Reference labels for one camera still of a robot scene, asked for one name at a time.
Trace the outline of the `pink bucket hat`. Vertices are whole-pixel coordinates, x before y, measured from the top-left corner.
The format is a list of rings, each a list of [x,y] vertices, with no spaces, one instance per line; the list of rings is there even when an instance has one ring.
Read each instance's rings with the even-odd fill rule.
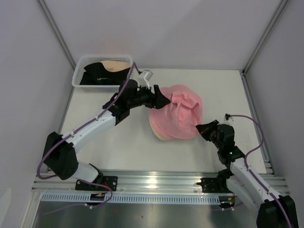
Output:
[[[185,85],[162,87],[161,92],[170,104],[156,115],[158,123],[165,122],[174,129],[191,130],[202,122],[202,99]]]
[[[151,109],[149,118],[171,139],[191,139],[198,134],[196,125],[202,121],[202,107],[199,104],[169,104],[161,109]]]

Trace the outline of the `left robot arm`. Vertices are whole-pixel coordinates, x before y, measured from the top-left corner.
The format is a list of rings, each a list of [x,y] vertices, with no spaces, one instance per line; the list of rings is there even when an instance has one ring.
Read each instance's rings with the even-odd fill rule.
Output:
[[[150,88],[127,80],[92,119],[64,134],[50,133],[40,163],[47,165],[61,180],[75,178],[98,190],[103,184],[101,171],[92,164],[79,162],[76,154],[98,134],[128,117],[131,109],[139,106],[161,109],[168,104],[170,100],[158,85]]]

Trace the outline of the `beige bucket hat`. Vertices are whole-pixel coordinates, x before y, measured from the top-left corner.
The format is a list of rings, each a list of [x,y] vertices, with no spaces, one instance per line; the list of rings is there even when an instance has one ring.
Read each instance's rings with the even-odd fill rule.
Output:
[[[149,120],[149,122],[153,133],[158,139],[163,141],[171,140],[171,137],[168,134],[166,134],[162,129],[160,129],[158,126],[154,125],[151,119]]]

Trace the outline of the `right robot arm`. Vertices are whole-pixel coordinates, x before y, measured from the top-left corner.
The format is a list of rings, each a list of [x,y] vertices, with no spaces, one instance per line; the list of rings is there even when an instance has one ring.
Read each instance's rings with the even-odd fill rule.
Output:
[[[226,169],[220,171],[214,184],[202,181],[203,189],[217,187],[222,192],[231,191],[256,218],[259,228],[297,228],[299,226],[294,200],[283,196],[270,186],[248,164],[245,154],[235,144],[235,131],[228,121],[214,120],[196,126],[206,141],[218,150],[220,162]]]

